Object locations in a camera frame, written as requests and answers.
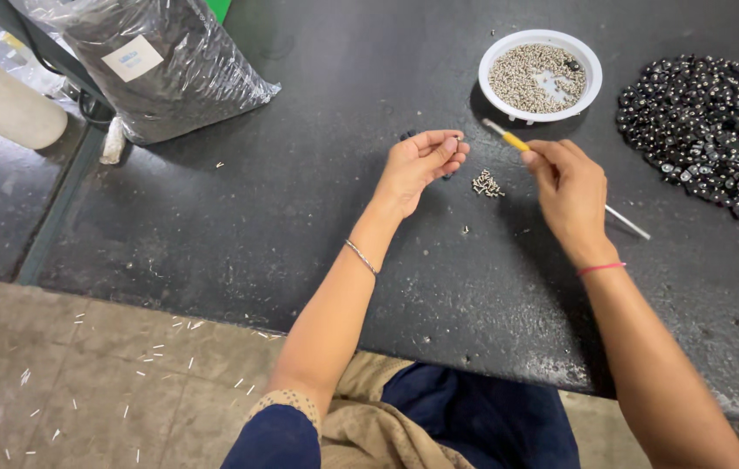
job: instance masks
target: concrete floor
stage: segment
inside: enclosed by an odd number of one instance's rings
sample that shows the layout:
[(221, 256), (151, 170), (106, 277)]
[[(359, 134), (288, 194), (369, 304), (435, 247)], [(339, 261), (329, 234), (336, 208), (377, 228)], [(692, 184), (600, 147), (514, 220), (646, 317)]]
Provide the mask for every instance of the concrete floor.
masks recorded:
[[(236, 326), (0, 284), (0, 469), (218, 467), (281, 346)], [(583, 467), (649, 467), (613, 400), (561, 395)]]

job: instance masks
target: sleeve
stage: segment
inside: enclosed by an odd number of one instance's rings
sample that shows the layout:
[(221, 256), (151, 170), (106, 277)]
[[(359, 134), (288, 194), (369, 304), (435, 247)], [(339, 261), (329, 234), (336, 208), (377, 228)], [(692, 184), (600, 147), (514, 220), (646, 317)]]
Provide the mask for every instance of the sleeve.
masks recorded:
[(251, 409), (222, 469), (320, 467), (320, 417), (296, 390), (269, 392)]

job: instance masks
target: hand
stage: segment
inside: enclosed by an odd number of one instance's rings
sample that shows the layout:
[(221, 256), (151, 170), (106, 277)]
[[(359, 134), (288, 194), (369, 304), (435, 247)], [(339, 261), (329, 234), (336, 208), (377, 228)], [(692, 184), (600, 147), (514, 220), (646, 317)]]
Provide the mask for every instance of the hand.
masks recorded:
[(604, 233), (604, 169), (569, 140), (527, 143), (520, 156), (537, 179), (543, 218), (575, 267), (619, 262)]
[(416, 210), (424, 188), (465, 162), (470, 145), (458, 130), (430, 130), (395, 144), (373, 201), (386, 206), (398, 221)]

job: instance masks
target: yellow screwdriver handle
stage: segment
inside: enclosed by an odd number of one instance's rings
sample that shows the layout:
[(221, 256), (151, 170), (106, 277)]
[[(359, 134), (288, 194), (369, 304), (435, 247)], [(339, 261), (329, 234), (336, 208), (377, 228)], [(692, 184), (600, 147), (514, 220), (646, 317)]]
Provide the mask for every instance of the yellow screwdriver handle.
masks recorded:
[(522, 140), (518, 139), (516, 136), (514, 136), (513, 133), (510, 133), (509, 131), (505, 131), (503, 133), (503, 140), (506, 142), (512, 144), (515, 148), (517, 148), (520, 151), (529, 151), (531, 148), (529, 148), (529, 145), (525, 144)]

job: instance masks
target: cable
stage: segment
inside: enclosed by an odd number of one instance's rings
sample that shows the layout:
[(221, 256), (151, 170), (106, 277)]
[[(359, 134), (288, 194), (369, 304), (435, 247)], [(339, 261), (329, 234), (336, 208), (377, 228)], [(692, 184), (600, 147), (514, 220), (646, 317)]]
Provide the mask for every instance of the cable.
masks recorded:
[(88, 91), (85, 91), (84, 89), (80, 90), (80, 96), (76, 99), (76, 105), (78, 108), (80, 108), (80, 113), (83, 115), (84, 118), (90, 123), (96, 123), (98, 125), (108, 125), (112, 122), (111, 119), (109, 120), (98, 120), (94, 119), (91, 114), (86, 110), (86, 100), (85, 97), (90, 96), (88, 94)]
[[(5, 1), (9, 5), (9, 7), (13, 9), (13, 11), (16, 13), (16, 16), (19, 18), (19, 24), (21, 25), (21, 31), (22, 33), (25, 34), (25, 39), (27, 39), (27, 44), (28, 46), (30, 46), (30, 51), (33, 52), (33, 56), (36, 57), (37, 61), (41, 64), (42, 68), (47, 70), (48, 72), (65, 76), (63, 72), (60, 72), (59, 70), (55, 69), (50, 63), (45, 61), (45, 59), (39, 53), (39, 48), (36, 46), (36, 43), (33, 41), (33, 37), (30, 35), (30, 29), (27, 28), (26, 18), (22, 16), (19, 10), (17, 10), (16, 7), (14, 7), (12, 3), (10, 3), (9, 0), (5, 0)], [(88, 95), (88, 91), (85, 91), (84, 89), (80, 89), (80, 96), (76, 99), (77, 107), (80, 109), (80, 113), (83, 115), (83, 118), (85, 118), (85, 120), (87, 120), (90, 123), (95, 123), (98, 125), (108, 125), (110, 122), (112, 122), (111, 119), (98, 120), (98, 119), (94, 119), (91, 116), (91, 113), (86, 109), (85, 97), (87, 95)]]
[(33, 37), (30, 35), (30, 29), (27, 28), (26, 18), (22, 16), (21, 13), (19, 13), (19, 10), (17, 10), (16, 7), (14, 7), (12, 3), (10, 3), (9, 0), (5, 1), (9, 5), (9, 7), (13, 9), (13, 12), (16, 13), (16, 17), (19, 18), (21, 31), (25, 34), (25, 39), (27, 39), (30, 50), (33, 52), (33, 56), (36, 57), (37, 61), (39, 61), (42, 68), (47, 70), (48, 72), (56, 73), (57, 75), (65, 75), (63, 72), (55, 69), (50, 63), (46, 62), (45, 59), (42, 58), (41, 54), (39, 53), (39, 48), (36, 46), (36, 43), (33, 42)]

